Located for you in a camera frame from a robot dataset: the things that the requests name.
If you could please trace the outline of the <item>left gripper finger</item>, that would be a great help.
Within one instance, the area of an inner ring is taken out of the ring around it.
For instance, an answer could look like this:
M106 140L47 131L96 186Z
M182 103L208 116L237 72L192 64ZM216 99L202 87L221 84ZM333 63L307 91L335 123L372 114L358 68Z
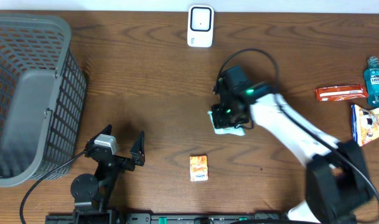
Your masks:
M86 143L86 146L91 146L92 144L95 143L95 139L101 135L101 134L105 134L105 135L110 135L111 134L111 130L112 130L112 125L111 124L108 124L104 129L102 129L98 134L94 135L91 139L89 139Z
M144 131L141 131L130 150L131 159L136 166L143 166L145 163L144 139Z

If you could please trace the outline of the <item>light green wet wipes pack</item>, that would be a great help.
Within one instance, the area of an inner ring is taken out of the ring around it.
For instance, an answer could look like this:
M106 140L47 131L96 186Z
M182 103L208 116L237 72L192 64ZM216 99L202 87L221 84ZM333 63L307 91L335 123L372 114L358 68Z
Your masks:
M245 130L243 128L216 128L214 126L212 112L208 111L207 114L210 117L210 121L212 123L215 134L219 134L219 135L232 134L232 135L236 135L236 136L244 136L245 135Z

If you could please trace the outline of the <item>small orange tissue pack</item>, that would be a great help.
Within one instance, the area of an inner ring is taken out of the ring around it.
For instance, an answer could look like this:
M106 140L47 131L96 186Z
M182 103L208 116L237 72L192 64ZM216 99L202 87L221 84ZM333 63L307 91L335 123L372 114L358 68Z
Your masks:
M190 180L200 182L208 180L207 156L190 156Z

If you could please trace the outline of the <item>orange snack bar wrapper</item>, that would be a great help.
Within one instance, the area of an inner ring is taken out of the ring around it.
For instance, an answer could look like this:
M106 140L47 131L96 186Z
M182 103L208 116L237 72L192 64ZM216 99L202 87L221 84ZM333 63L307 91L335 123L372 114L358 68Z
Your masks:
M368 98L368 92L362 85L344 85L316 88L316 98L321 101L345 101L356 98Z

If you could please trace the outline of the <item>yellow snack bag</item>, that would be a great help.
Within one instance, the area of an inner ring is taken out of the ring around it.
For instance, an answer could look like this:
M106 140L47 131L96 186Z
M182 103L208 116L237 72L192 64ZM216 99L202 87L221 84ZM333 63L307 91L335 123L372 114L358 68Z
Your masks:
M366 110L352 105L351 110L353 140L363 146L379 138L379 108Z

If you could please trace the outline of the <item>teal mouthwash bottle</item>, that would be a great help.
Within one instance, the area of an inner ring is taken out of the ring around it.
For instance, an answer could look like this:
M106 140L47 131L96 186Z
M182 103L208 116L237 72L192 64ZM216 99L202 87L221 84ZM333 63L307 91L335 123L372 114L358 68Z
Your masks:
M363 77L367 85L368 104L379 107L379 60L371 56L367 59L367 69L363 72Z

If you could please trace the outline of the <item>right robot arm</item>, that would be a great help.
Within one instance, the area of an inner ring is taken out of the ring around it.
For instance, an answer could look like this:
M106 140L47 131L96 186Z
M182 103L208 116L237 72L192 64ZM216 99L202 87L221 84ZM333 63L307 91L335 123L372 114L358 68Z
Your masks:
M216 134L242 136L260 126L306 169L306 199L288 212L293 221L356 223L353 211L373 197L367 166L355 141L340 142L297 111L266 83L253 84L239 66L218 74L220 103L209 111Z

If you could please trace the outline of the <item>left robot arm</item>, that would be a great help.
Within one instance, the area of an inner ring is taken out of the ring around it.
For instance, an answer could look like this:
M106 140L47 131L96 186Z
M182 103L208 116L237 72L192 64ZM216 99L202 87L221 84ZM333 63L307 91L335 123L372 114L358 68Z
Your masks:
M124 216L108 206L115 183L120 174L134 171L145 163L144 132L140 132L130 149L130 157L117 156L116 138L107 125L86 144L84 155L97 162L94 174L81 174L70 188L74 198L74 223L124 223Z

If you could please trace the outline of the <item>white barcode scanner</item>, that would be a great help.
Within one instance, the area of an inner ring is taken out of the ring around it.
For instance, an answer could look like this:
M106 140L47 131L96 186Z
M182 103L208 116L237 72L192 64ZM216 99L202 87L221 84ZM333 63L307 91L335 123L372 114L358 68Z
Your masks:
M187 45L209 48L213 42L214 9L206 5L193 5L188 11Z

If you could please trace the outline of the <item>grey plastic shopping basket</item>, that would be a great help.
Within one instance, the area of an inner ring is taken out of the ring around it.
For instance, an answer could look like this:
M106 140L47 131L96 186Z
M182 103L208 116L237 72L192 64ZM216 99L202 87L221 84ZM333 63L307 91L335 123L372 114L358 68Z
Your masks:
M0 187L68 174L87 81L57 16L0 14Z

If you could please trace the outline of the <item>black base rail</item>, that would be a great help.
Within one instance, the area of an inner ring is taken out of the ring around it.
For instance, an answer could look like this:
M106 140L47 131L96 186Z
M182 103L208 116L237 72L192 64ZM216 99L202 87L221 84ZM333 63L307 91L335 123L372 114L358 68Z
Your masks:
M196 214L169 215L150 213L127 213L117 215L47 215L45 224L74 223L115 223L115 224L198 224L198 223L235 223L241 221L256 221L262 223L289 223L289 218L283 213L255 214Z

